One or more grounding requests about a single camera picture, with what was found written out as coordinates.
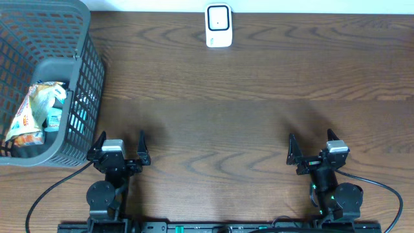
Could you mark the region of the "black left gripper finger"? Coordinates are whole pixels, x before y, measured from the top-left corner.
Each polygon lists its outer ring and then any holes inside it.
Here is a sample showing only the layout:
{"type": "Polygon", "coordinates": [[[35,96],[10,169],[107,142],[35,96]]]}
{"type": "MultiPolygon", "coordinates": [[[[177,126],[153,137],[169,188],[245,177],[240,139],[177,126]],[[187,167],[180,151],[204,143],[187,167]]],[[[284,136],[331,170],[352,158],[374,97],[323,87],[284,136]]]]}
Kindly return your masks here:
{"type": "Polygon", "coordinates": [[[106,140],[106,132],[102,131],[97,141],[92,145],[91,152],[94,153],[95,151],[100,151],[102,149],[102,146],[105,140],[106,140]]]}
{"type": "Polygon", "coordinates": [[[149,166],[151,164],[151,157],[145,142],[145,133],[143,130],[140,131],[140,136],[137,146],[137,155],[139,157],[140,163],[143,166],[149,166]]]}

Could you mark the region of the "light teal snack packet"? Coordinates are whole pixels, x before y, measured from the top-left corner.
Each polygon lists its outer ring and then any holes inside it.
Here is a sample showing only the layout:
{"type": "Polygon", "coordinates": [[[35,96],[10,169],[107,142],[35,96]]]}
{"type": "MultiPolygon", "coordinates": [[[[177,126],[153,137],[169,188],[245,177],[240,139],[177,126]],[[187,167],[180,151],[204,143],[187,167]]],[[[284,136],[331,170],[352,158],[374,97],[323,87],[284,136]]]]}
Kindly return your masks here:
{"type": "Polygon", "coordinates": [[[51,108],[46,119],[46,132],[56,132],[59,130],[61,116],[62,116],[62,109],[59,108],[51,108]]]}

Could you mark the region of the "orange tissue packet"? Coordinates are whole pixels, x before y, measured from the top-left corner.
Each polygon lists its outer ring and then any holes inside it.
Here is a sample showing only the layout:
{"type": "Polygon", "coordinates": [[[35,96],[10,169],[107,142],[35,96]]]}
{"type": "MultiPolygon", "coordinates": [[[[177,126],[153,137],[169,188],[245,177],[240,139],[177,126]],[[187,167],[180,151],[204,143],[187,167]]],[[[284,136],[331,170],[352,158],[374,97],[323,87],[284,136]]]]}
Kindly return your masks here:
{"type": "Polygon", "coordinates": [[[45,135],[42,131],[19,135],[14,139],[14,145],[17,147],[42,145],[44,143],[45,135]]]}

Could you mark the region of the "large yellow snack bag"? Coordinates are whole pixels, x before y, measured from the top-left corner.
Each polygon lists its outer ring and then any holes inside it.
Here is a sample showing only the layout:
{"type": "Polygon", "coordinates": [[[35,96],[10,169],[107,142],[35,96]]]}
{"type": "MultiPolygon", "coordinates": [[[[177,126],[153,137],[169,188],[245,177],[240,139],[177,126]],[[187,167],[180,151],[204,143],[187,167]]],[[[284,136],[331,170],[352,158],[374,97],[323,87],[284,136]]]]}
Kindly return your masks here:
{"type": "Polygon", "coordinates": [[[6,142],[14,143],[19,135],[44,132],[43,123],[57,100],[53,90],[56,87],[63,88],[63,85],[63,82],[38,82],[31,85],[6,134],[6,142]]]}

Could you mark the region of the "green Kleenex tissue packet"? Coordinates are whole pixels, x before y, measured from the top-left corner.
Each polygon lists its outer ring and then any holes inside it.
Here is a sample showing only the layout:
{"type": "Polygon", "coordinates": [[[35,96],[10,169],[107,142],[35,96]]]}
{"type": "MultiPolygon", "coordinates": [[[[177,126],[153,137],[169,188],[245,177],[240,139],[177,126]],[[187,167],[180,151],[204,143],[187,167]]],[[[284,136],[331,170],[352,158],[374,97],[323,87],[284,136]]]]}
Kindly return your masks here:
{"type": "Polygon", "coordinates": [[[67,99],[67,92],[61,87],[56,87],[53,90],[55,98],[59,101],[59,103],[64,104],[65,100],[67,99]]]}

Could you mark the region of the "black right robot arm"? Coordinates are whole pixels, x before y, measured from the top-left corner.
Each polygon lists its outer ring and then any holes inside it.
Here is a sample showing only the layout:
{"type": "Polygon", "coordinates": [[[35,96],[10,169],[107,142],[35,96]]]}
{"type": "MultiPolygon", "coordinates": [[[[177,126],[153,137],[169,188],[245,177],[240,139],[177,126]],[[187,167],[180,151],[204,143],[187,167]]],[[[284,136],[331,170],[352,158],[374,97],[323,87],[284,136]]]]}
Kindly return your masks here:
{"type": "Polygon", "coordinates": [[[294,134],[289,135],[287,164],[296,167],[297,175],[310,175],[314,206],[321,210],[325,221],[353,222],[360,217],[363,190],[352,183],[339,183],[337,169],[345,165],[350,152],[348,145],[333,130],[327,130],[326,146],[318,155],[304,156],[294,134]]]}

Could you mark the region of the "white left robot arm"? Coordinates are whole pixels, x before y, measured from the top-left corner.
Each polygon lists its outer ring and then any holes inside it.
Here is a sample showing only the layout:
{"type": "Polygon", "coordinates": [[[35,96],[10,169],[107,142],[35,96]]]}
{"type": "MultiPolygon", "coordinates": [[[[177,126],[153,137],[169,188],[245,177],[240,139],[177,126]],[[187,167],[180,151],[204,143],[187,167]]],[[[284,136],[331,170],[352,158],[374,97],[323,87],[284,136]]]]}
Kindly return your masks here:
{"type": "Polygon", "coordinates": [[[87,152],[87,160],[105,175],[105,179],[92,184],[86,194],[88,232],[141,231],[140,224],[125,212],[130,178],[151,164],[143,131],[140,132],[136,154],[137,158],[126,159],[124,141],[109,140],[106,132],[102,132],[87,152]]]}

